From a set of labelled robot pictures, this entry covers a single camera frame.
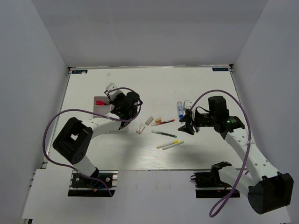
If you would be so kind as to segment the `pink black highlighter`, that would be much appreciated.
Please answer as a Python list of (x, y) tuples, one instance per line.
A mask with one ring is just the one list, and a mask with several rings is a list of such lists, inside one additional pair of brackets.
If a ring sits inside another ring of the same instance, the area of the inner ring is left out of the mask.
[(104, 105), (106, 105), (106, 104), (105, 104), (104, 102), (98, 100), (98, 101), (96, 101), (96, 105), (104, 106)]

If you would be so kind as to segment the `small yellow eraser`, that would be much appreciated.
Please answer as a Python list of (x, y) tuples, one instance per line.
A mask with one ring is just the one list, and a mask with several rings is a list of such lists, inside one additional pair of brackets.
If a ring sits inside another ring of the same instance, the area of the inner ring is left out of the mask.
[(158, 119), (155, 120), (156, 123), (160, 123), (161, 121), (162, 121), (161, 118), (158, 118)]

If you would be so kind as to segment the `blue table label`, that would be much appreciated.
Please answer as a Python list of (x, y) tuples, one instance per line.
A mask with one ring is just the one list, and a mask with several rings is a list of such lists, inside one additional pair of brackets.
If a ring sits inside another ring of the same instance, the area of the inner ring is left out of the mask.
[(88, 70), (72, 70), (72, 74), (86, 74)]
[(213, 70), (214, 72), (229, 71), (228, 68), (224, 68), (224, 67), (213, 67), (212, 70)]

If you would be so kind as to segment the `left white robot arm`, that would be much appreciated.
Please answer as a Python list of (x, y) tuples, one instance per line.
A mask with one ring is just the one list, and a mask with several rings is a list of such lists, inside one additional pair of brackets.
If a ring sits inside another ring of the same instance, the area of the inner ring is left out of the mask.
[(137, 116), (137, 107), (142, 104), (139, 94), (117, 91), (110, 94), (109, 103), (113, 110), (104, 117), (97, 115), (93, 119), (81, 121), (70, 118), (55, 138), (52, 147), (63, 156), (79, 173), (88, 186), (94, 186), (99, 180), (99, 170), (86, 156), (91, 140), (99, 135), (125, 129)]

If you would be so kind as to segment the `clear blue spray bottle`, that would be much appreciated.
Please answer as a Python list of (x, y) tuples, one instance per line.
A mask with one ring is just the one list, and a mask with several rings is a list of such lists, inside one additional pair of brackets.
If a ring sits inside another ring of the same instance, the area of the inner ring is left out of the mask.
[(178, 120), (181, 120), (185, 115), (185, 108), (182, 101), (177, 102)]

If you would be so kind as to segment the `green ink gel pen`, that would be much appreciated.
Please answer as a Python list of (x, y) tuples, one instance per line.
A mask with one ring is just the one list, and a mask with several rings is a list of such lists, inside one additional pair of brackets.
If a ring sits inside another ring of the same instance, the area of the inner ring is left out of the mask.
[(172, 137), (172, 138), (177, 138), (176, 135), (165, 133), (165, 132), (160, 132), (160, 131), (155, 131), (155, 130), (152, 130), (151, 133), (168, 136), (168, 137)]

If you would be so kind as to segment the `white marker yellow cap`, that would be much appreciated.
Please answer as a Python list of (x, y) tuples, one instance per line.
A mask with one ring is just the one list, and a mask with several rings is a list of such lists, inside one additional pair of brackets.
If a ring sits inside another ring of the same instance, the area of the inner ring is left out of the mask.
[(178, 142), (179, 142), (178, 140), (174, 140), (174, 141), (171, 141), (171, 142), (164, 143), (162, 145), (158, 145), (156, 148), (160, 149), (160, 148), (163, 148), (163, 147), (166, 147), (166, 146), (170, 146), (170, 145), (176, 144)]

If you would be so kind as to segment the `white organizer bin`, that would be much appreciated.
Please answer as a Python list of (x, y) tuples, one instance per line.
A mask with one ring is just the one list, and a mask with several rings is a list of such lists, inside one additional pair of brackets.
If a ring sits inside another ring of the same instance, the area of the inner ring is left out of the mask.
[(128, 132), (129, 131), (129, 125), (130, 125), (130, 122), (121, 122), (120, 128), (118, 129), (118, 131)]
[[(106, 105), (96, 105), (96, 101), (98, 100), (104, 102)], [(109, 99), (107, 96), (95, 96), (93, 99), (93, 112), (96, 114), (106, 115), (113, 109), (113, 107), (114, 106), (109, 103)]]

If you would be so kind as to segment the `right blue table label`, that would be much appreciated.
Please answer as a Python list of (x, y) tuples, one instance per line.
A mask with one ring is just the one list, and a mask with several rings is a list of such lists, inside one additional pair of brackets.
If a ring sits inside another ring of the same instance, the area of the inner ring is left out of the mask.
[(228, 68), (224, 68), (224, 67), (213, 67), (212, 70), (213, 70), (214, 72), (229, 71)]

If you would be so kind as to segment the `white staples box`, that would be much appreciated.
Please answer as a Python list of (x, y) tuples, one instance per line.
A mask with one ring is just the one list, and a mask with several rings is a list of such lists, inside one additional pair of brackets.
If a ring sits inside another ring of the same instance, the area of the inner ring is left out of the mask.
[(145, 129), (145, 125), (144, 124), (140, 124), (137, 129), (136, 129), (136, 133), (141, 134)]

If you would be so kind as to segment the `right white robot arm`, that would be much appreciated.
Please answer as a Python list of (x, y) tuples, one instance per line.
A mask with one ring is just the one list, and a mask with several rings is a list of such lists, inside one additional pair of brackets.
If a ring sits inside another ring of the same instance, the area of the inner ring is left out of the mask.
[(216, 186), (225, 183), (232, 186), (247, 197), (258, 214), (288, 206), (294, 185), (291, 175), (281, 173), (264, 157), (241, 120), (230, 116), (223, 96), (209, 97), (208, 106), (205, 113), (200, 113), (188, 100), (185, 101), (185, 115), (180, 119), (184, 126), (178, 130), (194, 135), (201, 127), (213, 127), (234, 149), (243, 161), (242, 167), (249, 172), (246, 175), (223, 161), (211, 167), (209, 181)]

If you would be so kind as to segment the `dirty white eraser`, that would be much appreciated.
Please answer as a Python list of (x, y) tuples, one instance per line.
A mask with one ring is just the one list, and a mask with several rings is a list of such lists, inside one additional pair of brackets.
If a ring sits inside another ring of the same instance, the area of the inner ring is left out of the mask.
[(145, 122), (145, 124), (146, 125), (149, 125), (152, 121), (153, 121), (153, 117), (149, 117), (148, 119), (147, 119), (147, 121)]

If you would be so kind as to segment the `left white organizer bin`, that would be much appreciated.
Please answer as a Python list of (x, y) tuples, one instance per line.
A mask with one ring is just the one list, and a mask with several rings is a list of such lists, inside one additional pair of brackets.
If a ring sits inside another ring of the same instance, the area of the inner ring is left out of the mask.
[[(106, 105), (96, 105), (96, 101), (98, 100), (104, 102)], [(93, 99), (93, 112), (96, 114), (106, 115), (113, 109), (113, 107), (114, 106), (109, 103), (109, 99), (107, 96), (95, 96)]]

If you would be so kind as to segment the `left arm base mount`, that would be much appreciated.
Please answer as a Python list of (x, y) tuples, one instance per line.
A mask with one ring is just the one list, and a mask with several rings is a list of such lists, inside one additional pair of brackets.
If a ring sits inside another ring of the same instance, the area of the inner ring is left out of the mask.
[(104, 184), (97, 180), (82, 177), (77, 172), (71, 175), (68, 196), (69, 197), (110, 197), (113, 196), (117, 186), (117, 171), (101, 171), (98, 179), (102, 180), (109, 188), (109, 194)]

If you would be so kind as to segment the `white marker pale cap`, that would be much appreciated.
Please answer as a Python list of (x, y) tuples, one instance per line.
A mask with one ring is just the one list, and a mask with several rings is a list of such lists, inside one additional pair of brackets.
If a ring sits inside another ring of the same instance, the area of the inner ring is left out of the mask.
[(177, 143), (174, 143), (174, 144), (165, 146), (165, 147), (162, 148), (162, 150), (167, 150), (167, 149), (170, 149), (170, 148), (172, 148), (172, 147), (179, 146), (179, 145), (181, 145), (181, 144), (184, 144), (184, 141), (179, 141), (179, 142), (177, 142)]

